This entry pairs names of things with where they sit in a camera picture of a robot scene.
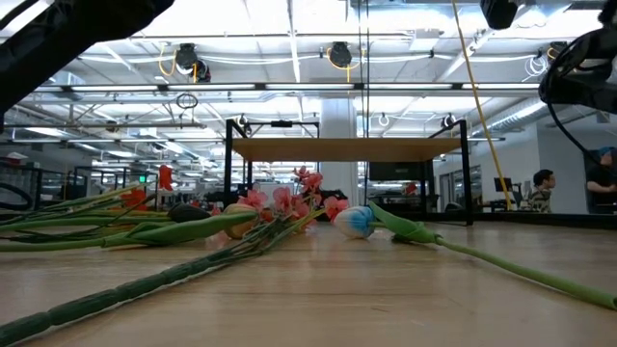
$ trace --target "wooden shelf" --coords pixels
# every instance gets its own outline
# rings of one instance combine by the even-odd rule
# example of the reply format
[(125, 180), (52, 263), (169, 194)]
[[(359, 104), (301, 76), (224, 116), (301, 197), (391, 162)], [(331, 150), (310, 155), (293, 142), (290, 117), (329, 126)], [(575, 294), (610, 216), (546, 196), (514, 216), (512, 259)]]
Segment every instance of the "wooden shelf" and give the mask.
[(257, 162), (418, 162), (460, 146), (459, 139), (233, 139), (233, 150)]

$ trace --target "white pillar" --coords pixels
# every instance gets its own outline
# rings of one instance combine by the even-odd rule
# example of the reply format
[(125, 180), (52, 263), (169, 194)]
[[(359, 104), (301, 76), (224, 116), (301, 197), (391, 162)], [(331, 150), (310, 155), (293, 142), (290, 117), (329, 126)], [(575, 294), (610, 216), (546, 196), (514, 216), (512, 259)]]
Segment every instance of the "white pillar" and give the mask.
[[(356, 137), (356, 108), (353, 98), (321, 100), (320, 137), (322, 139), (353, 139)], [(340, 189), (350, 206), (358, 201), (358, 162), (321, 163), (324, 175), (322, 188)]]

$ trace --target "wooden surface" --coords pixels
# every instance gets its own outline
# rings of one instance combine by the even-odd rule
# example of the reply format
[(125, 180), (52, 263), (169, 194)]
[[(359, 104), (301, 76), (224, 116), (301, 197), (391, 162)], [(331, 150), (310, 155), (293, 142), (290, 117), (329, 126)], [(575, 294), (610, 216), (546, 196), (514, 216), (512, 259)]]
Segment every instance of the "wooden surface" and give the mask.
[(233, 139), (252, 161), (416, 162), (461, 146), (459, 139)]
[[(617, 233), (431, 225), (446, 239), (617, 292)], [(0, 324), (207, 253), (0, 254)], [(616, 346), (617, 312), (435, 247), (328, 225), (279, 249), (62, 327), (26, 346)]]

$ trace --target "man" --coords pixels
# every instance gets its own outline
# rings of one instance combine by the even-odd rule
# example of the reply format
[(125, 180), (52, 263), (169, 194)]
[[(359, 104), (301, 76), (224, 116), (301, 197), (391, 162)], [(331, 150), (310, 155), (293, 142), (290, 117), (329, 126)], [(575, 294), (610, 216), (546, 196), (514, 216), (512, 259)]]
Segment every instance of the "man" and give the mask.
[(555, 175), (551, 170), (542, 169), (533, 176), (533, 186), (527, 202), (529, 208), (534, 212), (551, 213), (550, 190), (555, 187)]
[(587, 190), (590, 193), (589, 213), (612, 214), (617, 202), (617, 178), (612, 172), (614, 147), (598, 150), (600, 166), (594, 166), (587, 173)]

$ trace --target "ceiling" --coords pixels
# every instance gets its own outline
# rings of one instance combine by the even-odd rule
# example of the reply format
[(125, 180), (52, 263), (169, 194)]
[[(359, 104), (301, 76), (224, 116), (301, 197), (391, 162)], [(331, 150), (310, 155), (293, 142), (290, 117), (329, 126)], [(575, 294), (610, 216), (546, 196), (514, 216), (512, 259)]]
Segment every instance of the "ceiling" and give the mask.
[[(0, 15), (18, 2), (2, 1)], [(19, 30), (49, 3), (40, 1), (1, 31), (0, 40)], [(196, 45), (198, 55), (210, 68), (212, 84), (468, 83), (468, 70), (461, 59), (461, 41), (449, 2), (406, 3), (377, 0), (366, 5), (362, 2), (362, 9), (358, 11), (357, 4), (341, 0), (175, 0), (171, 8), (143, 31), (126, 40), (94, 45), (54, 76), (48, 85), (192, 83), (191, 76), (177, 71), (170, 73), (174, 51), (187, 42)], [(537, 84), (548, 67), (546, 52), (550, 42), (572, 40), (600, 27), (597, 10), (573, 10), (581, 6), (570, 8), (570, 1), (538, 1), (537, 4), (521, 7), (512, 28), (503, 31), (488, 28), (478, 3), (462, 1), (459, 4), (465, 47), (477, 83)], [(335, 68), (329, 61), (328, 48), (334, 41), (347, 42), (355, 68), (349, 71)], [(364, 58), (359, 64), (361, 50)], [(489, 121), (536, 96), (534, 91), (515, 93), (517, 88), (514, 85), (501, 93), (481, 94), (479, 103)], [(100, 157), (99, 149), (107, 150), (103, 158), (110, 160), (120, 158), (109, 150), (121, 150), (133, 152), (135, 158), (191, 157), (221, 167), (223, 147), (217, 141), (225, 133), (223, 120), (243, 116), (252, 121), (319, 121), (328, 116), (322, 113), (321, 99), (334, 97), (328, 93), (302, 91), (198, 92), (192, 93), (199, 100), (197, 106), (183, 110), (179, 107), (182, 102), (176, 102), (180, 94), (119, 91), (77, 93), (69, 98), (53, 93), (33, 93), (13, 110), (7, 122), (71, 123), (75, 126), (65, 129), (63, 135), (55, 134), (71, 139), (135, 139), (144, 134), (161, 139), (204, 139), (200, 143), (180, 144), (184, 152), (178, 156), (172, 151), (167, 153), (168, 148), (160, 151), (150, 144), (140, 143), (120, 147), (89, 143), (81, 148), (90, 151), (93, 157)], [(470, 90), (456, 95), (435, 90), (413, 96), (399, 92), (339, 93), (336, 97), (353, 99), (358, 124), (362, 124), (362, 117), (369, 118), (371, 137), (428, 136), (441, 128), (441, 120), (448, 114), (457, 119), (467, 118), (471, 127), (479, 123), (476, 100)], [(29, 116), (28, 121), (24, 121), (23, 115)], [(88, 127), (110, 120), (138, 128), (121, 128), (112, 133), (100, 127)], [(173, 123), (196, 123), (197, 126), (180, 128)], [(361, 136), (361, 125), (358, 131)], [(17, 136), (49, 138), (49, 134), (34, 131), (19, 131)], [(311, 133), (301, 127), (265, 126), (255, 136), (300, 137), (311, 136)], [(286, 166), (281, 164), (281, 169), (275, 171), (289, 174)], [(209, 169), (211, 176), (218, 176), (214, 173), (216, 170), (202, 164), (182, 168), (186, 171)]]

